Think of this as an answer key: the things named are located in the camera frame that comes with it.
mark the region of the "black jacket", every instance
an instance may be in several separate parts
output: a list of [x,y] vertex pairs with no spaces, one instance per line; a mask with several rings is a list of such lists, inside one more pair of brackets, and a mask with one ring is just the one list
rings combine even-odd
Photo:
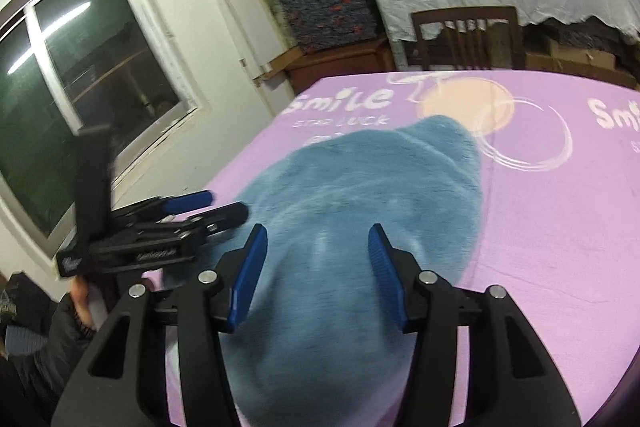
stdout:
[[32,355],[0,357],[0,425],[49,425],[60,395],[92,333],[65,295],[53,315],[47,344]]

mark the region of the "human hand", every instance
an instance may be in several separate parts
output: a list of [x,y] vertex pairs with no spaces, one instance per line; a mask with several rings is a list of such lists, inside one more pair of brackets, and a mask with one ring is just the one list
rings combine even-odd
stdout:
[[69,288],[78,318],[87,328],[95,330],[94,320],[89,311],[89,283],[83,277],[74,277]]

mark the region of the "white wall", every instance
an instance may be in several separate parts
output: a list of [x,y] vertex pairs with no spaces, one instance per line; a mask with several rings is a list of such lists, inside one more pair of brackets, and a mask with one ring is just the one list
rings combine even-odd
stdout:
[[[0,8],[9,1],[0,0]],[[201,188],[272,119],[241,68],[216,0],[154,1],[174,35],[202,108],[124,176],[116,188],[120,204]],[[289,100],[289,93],[278,89],[269,96],[277,103]],[[63,286],[54,280],[54,272],[34,263],[27,255],[34,255],[34,246],[15,235],[0,221],[0,271],[8,275],[24,269],[52,295],[60,295]]]

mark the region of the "window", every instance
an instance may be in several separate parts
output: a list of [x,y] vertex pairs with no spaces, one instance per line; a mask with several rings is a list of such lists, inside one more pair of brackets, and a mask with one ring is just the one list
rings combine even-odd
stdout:
[[14,1],[0,12],[0,196],[53,256],[73,228],[73,135],[110,124],[120,174],[193,107],[145,0]]

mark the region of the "peach circle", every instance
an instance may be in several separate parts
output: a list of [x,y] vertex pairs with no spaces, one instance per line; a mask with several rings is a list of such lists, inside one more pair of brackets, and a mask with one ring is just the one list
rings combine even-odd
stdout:
[[486,78],[445,80],[433,86],[418,105],[418,117],[436,114],[460,122],[474,136],[485,136],[505,127],[513,118],[511,93]]

